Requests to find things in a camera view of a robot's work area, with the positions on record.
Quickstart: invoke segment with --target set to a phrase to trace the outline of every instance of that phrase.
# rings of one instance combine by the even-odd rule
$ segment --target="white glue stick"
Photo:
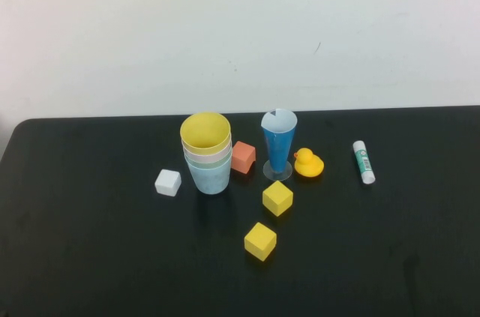
[[[363,141],[354,142],[353,152],[355,152],[357,164],[360,169],[361,180],[364,184],[372,184],[375,182],[375,175],[370,160],[368,159],[365,143]]]

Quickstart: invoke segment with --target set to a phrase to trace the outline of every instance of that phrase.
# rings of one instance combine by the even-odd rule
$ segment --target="foam block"
[[[182,184],[182,178],[177,171],[162,169],[155,181],[155,189],[158,193],[174,197]]]
[[[241,173],[248,173],[255,162],[255,147],[237,141],[232,150],[232,168]]]
[[[260,222],[244,238],[245,249],[260,261],[266,260],[276,244],[277,234]]]
[[[293,192],[280,181],[276,181],[263,191],[262,203],[278,217],[293,204]]]

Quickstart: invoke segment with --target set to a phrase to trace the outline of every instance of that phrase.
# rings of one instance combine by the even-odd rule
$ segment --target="cup base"
[[[292,175],[292,165],[290,162],[286,162],[285,165],[285,170],[283,172],[275,172],[270,165],[270,161],[265,162],[265,165],[263,165],[263,174],[265,177],[267,177],[269,180],[272,181],[285,181]]]

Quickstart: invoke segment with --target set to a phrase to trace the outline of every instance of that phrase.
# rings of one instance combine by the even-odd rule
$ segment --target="glue stick label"
[[[355,156],[357,158],[358,167],[360,168],[360,173],[372,170],[366,150],[358,150],[355,153]]]

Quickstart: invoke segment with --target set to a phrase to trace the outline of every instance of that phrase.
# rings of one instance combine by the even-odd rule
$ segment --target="yellow rubber duck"
[[[325,167],[320,157],[314,155],[309,148],[300,148],[293,156],[296,159],[295,170],[302,176],[316,177]]]

